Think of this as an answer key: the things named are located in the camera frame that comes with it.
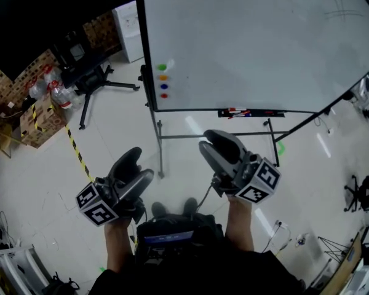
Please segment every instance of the person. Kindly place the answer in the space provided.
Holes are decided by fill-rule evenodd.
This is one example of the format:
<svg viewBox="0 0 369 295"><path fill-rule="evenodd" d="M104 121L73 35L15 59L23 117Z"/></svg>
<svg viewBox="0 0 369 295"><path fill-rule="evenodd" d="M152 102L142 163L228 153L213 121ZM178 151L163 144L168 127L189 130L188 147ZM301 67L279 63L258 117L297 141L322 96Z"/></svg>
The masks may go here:
<svg viewBox="0 0 369 295"><path fill-rule="evenodd" d="M214 216L200 214L197 208L197 201L190 198L183 214L176 215L155 202L153 219L137 228L135 255L127 233L130 221L120 219L107 224L107 269L89 294L154 289L303 293L303 282L291 275L270 251L254 252L250 204L229 198L225 236Z"/></svg>

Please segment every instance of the wooden table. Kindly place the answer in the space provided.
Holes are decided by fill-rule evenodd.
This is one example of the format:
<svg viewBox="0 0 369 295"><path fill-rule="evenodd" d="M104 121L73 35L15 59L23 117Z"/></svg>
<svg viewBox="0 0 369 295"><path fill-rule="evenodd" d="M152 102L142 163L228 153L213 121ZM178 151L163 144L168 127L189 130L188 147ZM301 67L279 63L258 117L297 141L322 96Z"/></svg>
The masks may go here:
<svg viewBox="0 0 369 295"><path fill-rule="evenodd" d="M11 154L8 154L5 151L5 149L7 149L10 146L11 141L26 145L22 141L13 138L11 134L12 134L12 127L9 124L5 124L4 128L2 130L0 130L0 136L1 136L1 138L0 138L0 151L3 154L5 154L8 158L11 158Z"/></svg>

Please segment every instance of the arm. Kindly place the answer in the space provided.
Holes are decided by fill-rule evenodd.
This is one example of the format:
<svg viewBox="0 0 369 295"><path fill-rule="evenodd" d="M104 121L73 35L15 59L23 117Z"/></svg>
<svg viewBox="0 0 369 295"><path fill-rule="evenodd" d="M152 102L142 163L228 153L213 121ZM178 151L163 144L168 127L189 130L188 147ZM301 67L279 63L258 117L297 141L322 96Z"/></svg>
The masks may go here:
<svg viewBox="0 0 369 295"><path fill-rule="evenodd" d="M126 260L132 255L127 228L129 219L120 219L105 226L105 243L108 252L108 263L106 268L119 273Z"/></svg>
<svg viewBox="0 0 369 295"><path fill-rule="evenodd" d="M250 232L252 206L235 197L229 197L226 237L239 250L254 251L253 237Z"/></svg>

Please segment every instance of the hand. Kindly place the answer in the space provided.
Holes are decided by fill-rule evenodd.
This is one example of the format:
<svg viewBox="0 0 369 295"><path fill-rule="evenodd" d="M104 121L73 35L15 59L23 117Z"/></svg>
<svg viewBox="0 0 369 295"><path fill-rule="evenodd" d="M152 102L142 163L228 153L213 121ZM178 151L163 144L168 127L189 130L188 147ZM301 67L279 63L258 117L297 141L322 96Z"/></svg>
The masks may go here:
<svg viewBox="0 0 369 295"><path fill-rule="evenodd" d="M232 214L232 217L235 219L243 220L248 219L251 220L252 217L252 204L239 199L237 197L228 197L229 201L229 210Z"/></svg>
<svg viewBox="0 0 369 295"><path fill-rule="evenodd" d="M117 231L127 231L128 226L131 223L130 218L125 219L117 219L114 222L110 222L105 224L104 226L104 233L105 233L105 239L107 236L114 234Z"/></svg>

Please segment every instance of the bottle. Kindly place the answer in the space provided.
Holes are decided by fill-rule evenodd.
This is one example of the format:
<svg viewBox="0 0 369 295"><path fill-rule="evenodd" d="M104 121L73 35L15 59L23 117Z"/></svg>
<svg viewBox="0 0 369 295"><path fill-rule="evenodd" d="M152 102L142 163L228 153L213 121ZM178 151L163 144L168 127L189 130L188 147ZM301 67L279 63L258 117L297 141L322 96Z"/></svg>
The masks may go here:
<svg viewBox="0 0 369 295"><path fill-rule="evenodd" d="M53 80L49 85L49 89L52 99L58 103L61 108L68 109L73 107L72 102L68 98L68 92L62 83L59 83L57 80Z"/></svg>
<svg viewBox="0 0 369 295"><path fill-rule="evenodd" d="M69 99L71 104L73 105L74 109L78 109L83 104L83 99L81 96L79 96L75 90L74 86L65 88L63 87L63 93L66 95L66 97Z"/></svg>
<svg viewBox="0 0 369 295"><path fill-rule="evenodd" d="M57 81L58 83L62 82L62 78L60 77L61 71L58 68L51 65L45 65L42 70L44 72L44 80L48 88L50 88L50 84L53 81Z"/></svg>
<svg viewBox="0 0 369 295"><path fill-rule="evenodd" d="M28 84L29 87L29 95L36 100L39 100L47 93L47 86L44 80L37 79L37 77L33 77L30 83Z"/></svg>

